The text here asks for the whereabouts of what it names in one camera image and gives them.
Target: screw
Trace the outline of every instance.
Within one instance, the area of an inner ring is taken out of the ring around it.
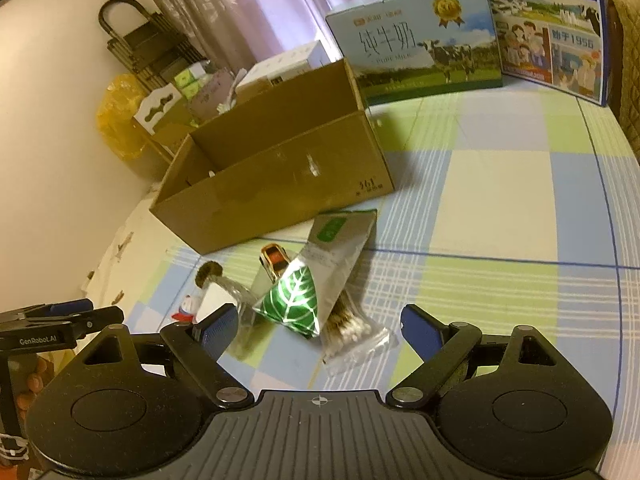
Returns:
[[[403,386],[393,390],[391,396],[398,402],[417,402],[422,398],[423,394],[418,388]]]
[[[220,399],[222,402],[228,402],[229,404],[233,404],[235,402],[241,402],[245,400],[249,394],[247,390],[244,388],[238,388],[237,386],[227,386],[226,388],[221,388],[216,393],[216,397]]]

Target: white wall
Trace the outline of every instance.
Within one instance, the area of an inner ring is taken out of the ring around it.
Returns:
[[[78,297],[166,168],[147,153],[132,170],[95,127],[104,89],[126,72],[97,23],[105,1],[0,3],[0,310]],[[111,19],[122,32],[140,23],[125,6]]]

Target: cow illustration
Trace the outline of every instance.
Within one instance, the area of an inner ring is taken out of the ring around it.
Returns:
[[[591,28],[599,36],[600,35],[600,13],[593,7],[580,6],[582,9],[582,16],[585,20],[591,23]]]
[[[445,83],[451,83],[451,64],[462,62],[465,70],[466,80],[469,81],[469,74],[476,72],[476,62],[473,59],[471,46],[464,45],[440,45],[440,40],[425,40],[418,43],[419,46],[429,53],[436,68],[444,75]]]
[[[454,48],[462,59],[462,68],[465,70],[465,81],[469,81],[469,74],[476,73],[476,61],[471,51],[471,45],[457,45]]]
[[[446,84],[451,83],[450,62],[454,59],[452,47],[440,46],[440,40],[425,40],[418,43],[429,53],[436,68],[444,74]]]

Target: toy car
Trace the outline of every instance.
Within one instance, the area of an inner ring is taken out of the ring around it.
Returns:
[[[260,251],[260,263],[267,271],[271,281],[275,283],[284,274],[291,260],[283,247],[278,244],[267,244]]]

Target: round pad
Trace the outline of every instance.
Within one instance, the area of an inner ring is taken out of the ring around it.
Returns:
[[[554,396],[534,390],[503,394],[494,400],[494,415],[512,430],[543,433],[566,419],[564,404]]]
[[[53,381],[40,394],[27,432],[45,462],[79,476],[130,476],[167,463],[196,437],[200,401],[189,390],[140,368],[126,376],[112,366],[86,367],[78,383]]]
[[[91,431],[124,430],[146,413],[143,397],[127,390],[98,390],[76,400],[71,416]]]
[[[519,365],[469,379],[440,401],[440,433],[473,466],[539,478],[595,467],[607,445],[606,404],[579,376]]]

